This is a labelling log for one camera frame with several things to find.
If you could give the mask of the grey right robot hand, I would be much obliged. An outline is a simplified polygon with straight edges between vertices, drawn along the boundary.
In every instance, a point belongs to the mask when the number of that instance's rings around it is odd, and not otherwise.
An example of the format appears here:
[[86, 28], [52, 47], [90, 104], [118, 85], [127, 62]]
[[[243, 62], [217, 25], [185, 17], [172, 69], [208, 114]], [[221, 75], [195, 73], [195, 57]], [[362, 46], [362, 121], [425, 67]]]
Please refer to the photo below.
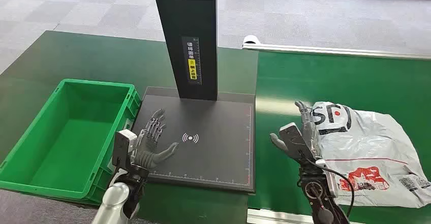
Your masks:
[[322, 158], [319, 131], [311, 115], [311, 109], [302, 101], [295, 101], [301, 114], [302, 128], [292, 122], [279, 129], [279, 133], [269, 134], [270, 140], [289, 158], [301, 165]]

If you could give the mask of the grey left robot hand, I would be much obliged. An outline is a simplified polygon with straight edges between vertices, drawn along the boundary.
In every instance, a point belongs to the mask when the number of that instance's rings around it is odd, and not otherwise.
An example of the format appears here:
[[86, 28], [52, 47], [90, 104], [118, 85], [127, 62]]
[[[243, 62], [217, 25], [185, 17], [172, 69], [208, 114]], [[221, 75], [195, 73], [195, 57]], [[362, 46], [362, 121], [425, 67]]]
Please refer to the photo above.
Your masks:
[[158, 109], [141, 129], [133, 161], [135, 165], [150, 170], [176, 153], [179, 146], [177, 142], [172, 143], [161, 152], [156, 152], [158, 141], [166, 128], [166, 124], [163, 123], [164, 119], [165, 110]]

